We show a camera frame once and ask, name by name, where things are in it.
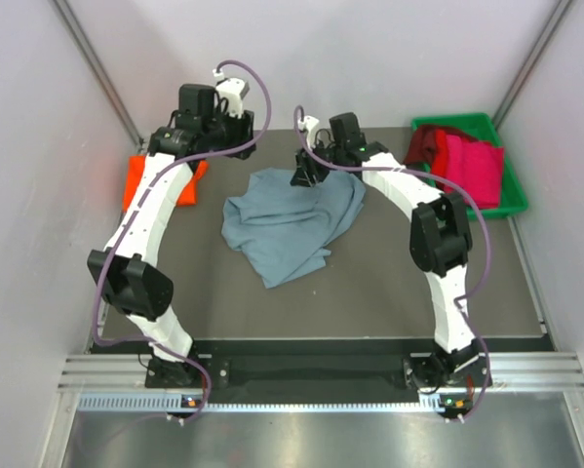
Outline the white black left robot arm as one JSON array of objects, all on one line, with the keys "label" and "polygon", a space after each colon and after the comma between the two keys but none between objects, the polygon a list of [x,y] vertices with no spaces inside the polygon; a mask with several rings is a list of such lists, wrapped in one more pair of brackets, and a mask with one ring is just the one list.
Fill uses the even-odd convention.
[{"label": "white black left robot arm", "polygon": [[149,388],[189,387],[201,379],[193,339],[172,308],[174,284],[157,267],[158,253],[179,196],[198,168],[185,157],[230,149],[246,159],[254,151],[253,113],[244,107],[248,91],[240,78],[180,87],[177,110],[150,137],[123,225],[102,250],[89,254],[102,299],[149,341]]}]

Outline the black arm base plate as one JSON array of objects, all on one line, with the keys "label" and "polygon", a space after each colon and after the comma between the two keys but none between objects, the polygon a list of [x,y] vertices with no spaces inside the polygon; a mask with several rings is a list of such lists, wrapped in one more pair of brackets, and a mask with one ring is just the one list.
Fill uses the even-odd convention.
[{"label": "black arm base plate", "polygon": [[481,388],[487,378],[483,359],[453,373],[436,357],[418,356],[213,356],[196,357],[200,369],[185,363],[164,364],[153,358],[147,365],[148,388],[183,388],[207,371],[214,389],[246,386],[252,382],[361,382],[396,389],[423,391],[448,387]]}]

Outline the blue grey t shirt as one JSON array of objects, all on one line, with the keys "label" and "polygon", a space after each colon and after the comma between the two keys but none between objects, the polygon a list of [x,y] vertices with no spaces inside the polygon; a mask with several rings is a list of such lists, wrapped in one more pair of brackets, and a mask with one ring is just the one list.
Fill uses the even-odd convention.
[{"label": "blue grey t shirt", "polygon": [[313,187],[292,186],[292,175],[274,168],[255,172],[246,193],[223,205],[223,238],[246,256],[267,289],[325,267],[327,245],[364,206],[366,188],[353,175],[334,172]]}]

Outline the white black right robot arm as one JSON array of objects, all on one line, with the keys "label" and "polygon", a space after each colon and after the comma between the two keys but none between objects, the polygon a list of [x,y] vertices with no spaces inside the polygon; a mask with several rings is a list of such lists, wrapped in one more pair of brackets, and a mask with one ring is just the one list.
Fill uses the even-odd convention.
[{"label": "white black right robot arm", "polygon": [[301,142],[293,184],[312,187],[334,171],[347,172],[378,190],[407,217],[409,254],[430,288],[435,330],[433,352],[409,359],[406,377],[425,393],[459,384],[481,353],[468,322],[465,294],[473,239],[462,194],[430,185],[419,171],[399,163],[384,144],[367,141],[352,112],[330,119],[329,142],[320,141],[319,120],[302,107],[293,112],[293,127]]}]

